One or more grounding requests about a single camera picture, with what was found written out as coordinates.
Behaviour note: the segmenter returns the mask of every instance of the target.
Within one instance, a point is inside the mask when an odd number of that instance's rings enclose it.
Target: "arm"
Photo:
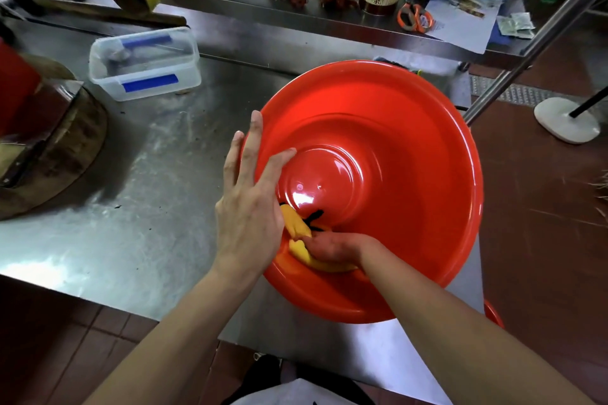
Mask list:
[[[304,238],[319,259],[357,263],[454,404],[592,405],[505,330],[361,234]]]
[[[283,232],[275,186],[287,150],[270,158],[254,184],[262,115],[254,111],[238,168],[243,133],[224,165],[224,196],[216,205],[218,252],[209,273],[133,349],[86,405],[169,405],[277,254]]]

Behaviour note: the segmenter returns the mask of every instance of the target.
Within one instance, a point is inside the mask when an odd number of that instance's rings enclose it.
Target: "left hand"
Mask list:
[[[249,137],[236,132],[224,164],[224,196],[215,205],[218,253],[213,268],[235,282],[252,284],[277,254],[285,224],[275,189],[283,166],[295,155],[287,149],[269,158],[254,182],[262,141],[262,114],[251,114]]]

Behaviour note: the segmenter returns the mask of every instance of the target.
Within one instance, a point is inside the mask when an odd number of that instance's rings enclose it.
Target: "orange scissors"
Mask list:
[[[397,12],[397,22],[405,31],[427,33],[435,25],[433,16],[421,5],[406,2]]]

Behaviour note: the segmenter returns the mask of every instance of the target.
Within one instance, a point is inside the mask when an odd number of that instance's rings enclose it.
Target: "stainless steel table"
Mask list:
[[[96,36],[14,21],[19,48],[54,58],[85,79]],[[470,100],[457,63],[418,66],[459,104]],[[114,102],[108,139],[89,170],[39,208],[0,222],[0,274],[161,319],[208,271],[215,253],[213,206],[232,134],[292,76],[201,58],[202,85],[183,95]],[[483,310],[476,243],[448,287]],[[396,321],[324,321],[287,302],[264,279],[221,339],[305,361],[437,404],[449,403]]]

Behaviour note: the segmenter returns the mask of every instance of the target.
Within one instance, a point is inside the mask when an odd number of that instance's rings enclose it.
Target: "red bucket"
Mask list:
[[[277,187],[300,216],[359,232],[446,286],[479,229],[483,187],[471,132],[451,102],[421,77],[374,61],[313,69],[262,109],[256,176],[268,158],[295,147]],[[288,235],[266,270],[293,304],[337,322],[394,318],[360,270],[315,271],[290,255]]]

